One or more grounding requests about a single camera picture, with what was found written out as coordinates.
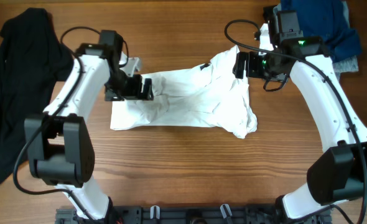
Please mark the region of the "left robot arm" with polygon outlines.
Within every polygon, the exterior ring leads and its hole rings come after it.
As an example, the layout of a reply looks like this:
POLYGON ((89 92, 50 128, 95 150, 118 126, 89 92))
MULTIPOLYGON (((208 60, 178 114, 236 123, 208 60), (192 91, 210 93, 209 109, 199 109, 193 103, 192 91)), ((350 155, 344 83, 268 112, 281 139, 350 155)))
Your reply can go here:
POLYGON ((22 157, 27 156, 30 173, 52 186, 41 193, 61 192, 75 207, 75 223, 123 223, 93 177, 95 151, 86 121, 98 93, 105 91, 106 101, 152 100, 152 80, 142 78, 139 58, 123 59, 126 41, 114 30, 98 32, 97 44, 81 44, 72 53, 74 66, 62 90, 43 110, 26 118, 26 143, 14 165, 13 181, 17 189, 29 195, 18 181, 22 157))

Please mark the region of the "white t-shirt with black print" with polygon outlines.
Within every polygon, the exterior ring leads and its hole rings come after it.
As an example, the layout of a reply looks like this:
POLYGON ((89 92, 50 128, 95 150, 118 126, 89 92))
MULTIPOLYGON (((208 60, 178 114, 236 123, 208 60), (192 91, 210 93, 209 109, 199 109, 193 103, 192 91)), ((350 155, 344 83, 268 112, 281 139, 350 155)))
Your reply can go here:
POLYGON ((257 130, 258 121, 249 105, 248 80, 233 74, 238 52, 234 46, 193 68, 145 74, 154 99, 114 102, 110 128, 219 127, 245 138, 257 130))

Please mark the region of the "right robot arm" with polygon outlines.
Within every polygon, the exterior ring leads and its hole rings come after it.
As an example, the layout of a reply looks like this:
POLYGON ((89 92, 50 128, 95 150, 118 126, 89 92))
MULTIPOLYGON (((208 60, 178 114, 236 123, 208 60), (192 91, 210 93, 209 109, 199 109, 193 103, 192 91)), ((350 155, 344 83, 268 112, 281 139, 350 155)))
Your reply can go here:
POLYGON ((317 125, 323 153, 297 190, 282 195, 266 213, 272 223, 326 223, 330 210, 361 199, 358 222, 367 209, 367 127, 360 121, 333 71, 327 46, 306 37, 295 11, 263 10, 264 25, 254 38, 272 48, 243 45, 236 56, 236 78, 266 83, 291 80, 300 90, 317 125))

